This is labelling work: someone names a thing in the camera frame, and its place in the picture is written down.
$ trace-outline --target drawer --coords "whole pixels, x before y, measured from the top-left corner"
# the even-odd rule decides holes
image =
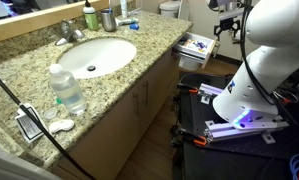
[[[216,42],[216,40],[197,34],[186,33],[173,47],[173,51],[178,56],[183,56],[187,60],[201,63],[202,68],[204,68],[216,46]]]

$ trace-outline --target wooden cabinet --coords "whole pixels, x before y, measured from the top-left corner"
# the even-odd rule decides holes
[[[172,58],[169,50],[74,147],[70,155],[97,179],[114,179],[171,92],[172,82],[177,77],[177,65],[178,61]],[[68,179],[63,177],[63,171],[73,174],[73,177],[88,179],[65,158],[53,173]]]

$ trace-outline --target bathroom sink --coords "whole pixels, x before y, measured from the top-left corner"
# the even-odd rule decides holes
[[[58,63],[76,79],[89,79],[121,69],[135,57],[136,52],[137,48],[129,41],[101,38],[72,48]]]

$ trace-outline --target soap dispenser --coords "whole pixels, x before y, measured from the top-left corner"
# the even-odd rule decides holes
[[[96,15],[96,10],[93,8],[88,0],[86,0],[85,7],[83,8],[83,13],[85,14],[86,23],[89,30],[98,30],[98,19]]]

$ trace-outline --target white wall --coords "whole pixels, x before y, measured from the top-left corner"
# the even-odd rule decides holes
[[[166,0],[143,0],[144,10],[153,13],[159,13],[159,4]],[[260,0],[253,0],[255,5]],[[191,32],[194,34],[206,36],[208,38],[214,38],[213,28],[214,25],[219,25],[218,13],[211,11],[205,3],[205,0],[188,0],[189,2],[189,20],[193,22]],[[232,38],[229,32],[222,32],[220,35],[220,49],[218,54],[227,56],[234,59],[241,59],[240,46],[232,44]],[[259,46],[252,44],[247,40],[246,51],[252,52]]]

